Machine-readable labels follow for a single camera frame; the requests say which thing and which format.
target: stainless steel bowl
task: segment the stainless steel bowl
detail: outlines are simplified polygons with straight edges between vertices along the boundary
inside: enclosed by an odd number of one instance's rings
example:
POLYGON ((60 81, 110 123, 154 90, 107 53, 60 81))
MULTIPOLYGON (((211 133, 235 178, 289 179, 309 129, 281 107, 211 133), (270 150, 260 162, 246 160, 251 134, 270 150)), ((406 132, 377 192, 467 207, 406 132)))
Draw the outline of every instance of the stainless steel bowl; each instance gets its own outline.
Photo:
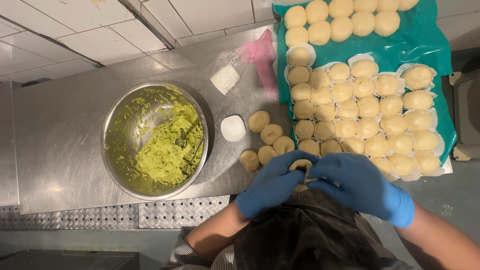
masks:
POLYGON ((164 200, 185 190, 200 173, 208 152, 208 128, 202 109, 187 91, 169 83, 146 82, 132 87, 112 107, 103 124, 101 149, 103 162, 110 177, 123 191, 142 200, 164 200), (153 95, 146 89, 160 90, 160 92, 153 95), (150 103, 146 114, 142 114, 142 106, 137 110, 132 109, 135 106, 133 100, 136 98, 144 98, 145 103, 150 103), (150 132, 142 134, 141 129, 149 127, 151 130, 169 121, 168 112, 173 107, 173 99, 181 105, 192 104, 202 125, 204 146, 196 169, 178 186, 162 185, 150 177, 141 176, 141 174, 132 179, 132 171, 137 171, 134 166, 136 164, 135 154, 152 136, 150 132))

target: pink cleaning cloth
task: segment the pink cleaning cloth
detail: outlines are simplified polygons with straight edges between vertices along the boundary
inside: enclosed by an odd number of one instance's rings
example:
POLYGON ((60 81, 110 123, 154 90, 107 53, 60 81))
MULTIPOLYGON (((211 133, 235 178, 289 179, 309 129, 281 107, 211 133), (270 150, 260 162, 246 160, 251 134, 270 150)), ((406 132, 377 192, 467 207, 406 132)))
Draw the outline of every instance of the pink cleaning cloth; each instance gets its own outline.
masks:
POLYGON ((245 45, 235 49, 236 52, 242 50, 250 51, 249 57, 248 54, 244 54, 247 59, 242 59, 242 61, 256 64, 259 82, 267 97, 278 99, 278 85, 273 71, 276 54, 272 45, 272 32, 266 29, 259 39, 253 42, 247 40, 245 45))

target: forearm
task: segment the forearm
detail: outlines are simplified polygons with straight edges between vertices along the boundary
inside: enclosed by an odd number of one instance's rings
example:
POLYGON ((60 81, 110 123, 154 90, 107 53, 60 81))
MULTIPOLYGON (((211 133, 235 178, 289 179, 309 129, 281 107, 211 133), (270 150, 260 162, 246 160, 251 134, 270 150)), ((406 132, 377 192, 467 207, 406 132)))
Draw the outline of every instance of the forearm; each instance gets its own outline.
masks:
POLYGON ((233 243, 235 234, 250 220, 240 212, 234 201, 191 231, 185 242, 198 254, 214 259, 233 243))
POLYGON ((405 247, 424 269, 477 269, 480 247, 454 226, 417 203, 412 224, 396 228, 405 247))

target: blue nitrile glove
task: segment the blue nitrile glove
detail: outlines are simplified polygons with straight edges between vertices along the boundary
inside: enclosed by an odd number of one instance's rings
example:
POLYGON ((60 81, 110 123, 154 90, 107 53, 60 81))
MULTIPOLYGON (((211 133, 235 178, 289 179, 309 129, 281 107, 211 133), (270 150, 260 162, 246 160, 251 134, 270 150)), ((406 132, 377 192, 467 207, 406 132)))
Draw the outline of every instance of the blue nitrile glove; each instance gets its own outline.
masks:
POLYGON ((390 183, 366 156, 325 155, 310 169, 309 176, 328 180, 311 181, 307 187, 325 191, 354 211, 377 216, 396 227, 408 227, 413 221, 415 208, 410 195, 390 183))
POLYGON ((252 218, 264 208, 285 202, 305 176, 305 173, 300 170, 288 172, 290 165, 301 159, 310 160, 312 164, 320 160, 300 150, 271 159, 250 187, 237 196, 236 201, 240 212, 245 217, 252 218))

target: stainless steel countertop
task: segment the stainless steel countertop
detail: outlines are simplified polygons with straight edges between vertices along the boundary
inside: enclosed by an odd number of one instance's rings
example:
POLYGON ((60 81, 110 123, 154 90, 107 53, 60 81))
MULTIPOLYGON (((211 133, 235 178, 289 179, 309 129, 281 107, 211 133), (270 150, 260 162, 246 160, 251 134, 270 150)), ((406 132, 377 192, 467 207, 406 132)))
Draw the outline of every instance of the stainless steel countertop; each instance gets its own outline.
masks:
POLYGON ((255 40, 274 25, 208 40, 187 47, 122 62, 13 91, 13 114, 22 214, 83 209, 143 202, 129 196, 110 179, 102 161, 100 133, 108 110, 130 87, 146 81, 188 85, 204 97, 213 123, 212 150, 193 184, 171 199, 236 194, 253 181, 238 162, 247 148, 263 145, 250 131, 236 143, 220 132, 226 116, 245 121, 257 110, 289 135, 287 104, 265 97, 254 64, 248 64, 234 90, 221 94, 209 78, 219 68, 220 52, 255 40))
POLYGON ((20 87, 15 82, 0 83, 0 206, 18 205, 12 89, 20 87))

